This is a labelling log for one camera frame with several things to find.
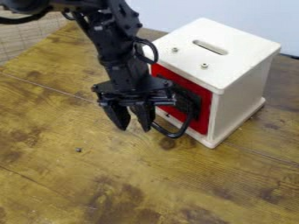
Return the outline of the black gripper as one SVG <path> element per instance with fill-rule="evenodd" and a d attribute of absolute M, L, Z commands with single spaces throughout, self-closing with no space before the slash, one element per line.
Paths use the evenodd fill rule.
<path fill-rule="evenodd" d="M 126 106 L 131 106 L 142 128 L 148 132 L 155 120 L 155 106 L 175 104 L 174 83 L 154 77 L 147 64 L 138 58 L 103 61 L 102 65 L 110 81 L 92 87 L 99 105 L 120 130 L 126 130 L 130 124 L 131 115 Z"/>

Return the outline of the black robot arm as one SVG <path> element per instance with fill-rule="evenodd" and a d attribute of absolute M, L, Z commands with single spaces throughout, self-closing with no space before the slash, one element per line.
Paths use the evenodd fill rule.
<path fill-rule="evenodd" d="M 172 105 L 172 83 L 150 74 L 158 59 L 144 56 L 143 46 L 152 43 L 136 36 L 143 24 L 126 0 L 0 0 L 5 10 L 23 18 L 0 17 L 0 24 L 19 25 L 57 11 L 73 20 L 98 49 L 98 60 L 110 80 L 92 86 L 99 106 L 119 129 L 136 116 L 143 130 L 155 120 L 155 107 Z"/>

